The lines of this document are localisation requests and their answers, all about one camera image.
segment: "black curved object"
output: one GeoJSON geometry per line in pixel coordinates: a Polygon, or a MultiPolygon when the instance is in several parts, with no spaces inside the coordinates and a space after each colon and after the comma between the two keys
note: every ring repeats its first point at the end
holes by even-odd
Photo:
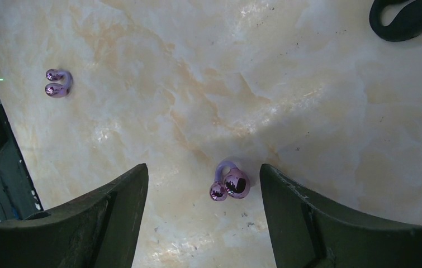
{"type": "Polygon", "coordinates": [[[409,0],[375,0],[369,14],[372,30],[382,39],[400,42],[422,34],[422,0],[416,0],[404,7],[392,23],[384,26],[382,11],[392,4],[402,4],[409,0]]]}
{"type": "Polygon", "coordinates": [[[130,268],[147,191],[141,164],[63,205],[0,222],[0,268],[130,268]]]}
{"type": "Polygon", "coordinates": [[[422,226],[348,208],[268,164],[260,182],[278,268],[422,267],[422,226]]]}

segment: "earbud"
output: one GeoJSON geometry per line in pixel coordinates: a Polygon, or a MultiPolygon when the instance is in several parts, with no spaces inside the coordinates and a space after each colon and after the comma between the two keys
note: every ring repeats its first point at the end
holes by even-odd
{"type": "Polygon", "coordinates": [[[404,7],[393,21],[384,26],[382,11],[389,5],[402,4],[409,0],[375,0],[369,14],[372,30],[382,39],[400,42],[422,34],[422,0],[416,0],[404,7]]]}
{"type": "Polygon", "coordinates": [[[59,83],[49,83],[45,87],[46,95],[53,98],[61,98],[69,94],[71,85],[73,84],[73,77],[70,72],[65,70],[49,69],[46,71],[46,78],[52,82],[57,82],[62,79],[65,79],[66,82],[64,85],[59,83]]]}
{"type": "Polygon", "coordinates": [[[224,201],[227,195],[236,199],[246,197],[250,192],[250,180],[233,162],[223,161],[218,164],[214,174],[214,183],[209,195],[214,201],[224,201]],[[222,175],[224,168],[230,168],[226,175],[222,175]]]}

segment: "black hook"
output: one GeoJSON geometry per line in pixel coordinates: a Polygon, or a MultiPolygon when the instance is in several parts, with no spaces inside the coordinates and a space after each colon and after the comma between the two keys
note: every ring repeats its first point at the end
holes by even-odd
{"type": "Polygon", "coordinates": [[[369,14],[372,30],[382,39],[400,42],[422,33],[422,0],[416,0],[404,7],[392,23],[382,25],[381,17],[384,8],[391,4],[402,4],[409,0],[375,0],[369,14]]]}

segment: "marble surface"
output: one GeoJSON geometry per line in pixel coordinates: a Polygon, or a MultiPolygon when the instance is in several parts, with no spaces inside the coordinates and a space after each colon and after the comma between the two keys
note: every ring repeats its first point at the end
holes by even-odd
{"type": "Polygon", "coordinates": [[[422,36],[379,39],[371,4],[0,0],[0,99],[44,207],[147,163],[133,267],[275,267],[265,162],[422,224],[422,36]],[[44,93],[50,68],[73,74],[68,97],[44,93]],[[209,198],[224,158],[247,198],[209,198]]]}

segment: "purple earbud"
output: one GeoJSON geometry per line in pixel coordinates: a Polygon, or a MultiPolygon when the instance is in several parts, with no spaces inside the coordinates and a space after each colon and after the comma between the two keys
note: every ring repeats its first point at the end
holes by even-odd
{"type": "Polygon", "coordinates": [[[61,98],[69,94],[71,85],[73,84],[73,77],[71,76],[70,72],[65,70],[49,69],[46,71],[46,78],[52,82],[57,82],[61,79],[66,80],[64,85],[59,83],[49,83],[46,85],[46,95],[53,98],[61,98]]]}
{"type": "Polygon", "coordinates": [[[214,183],[211,185],[209,195],[214,201],[224,201],[227,195],[242,199],[249,194],[250,180],[233,162],[222,161],[216,168],[214,183]],[[230,170],[226,175],[222,175],[224,168],[230,170]]]}

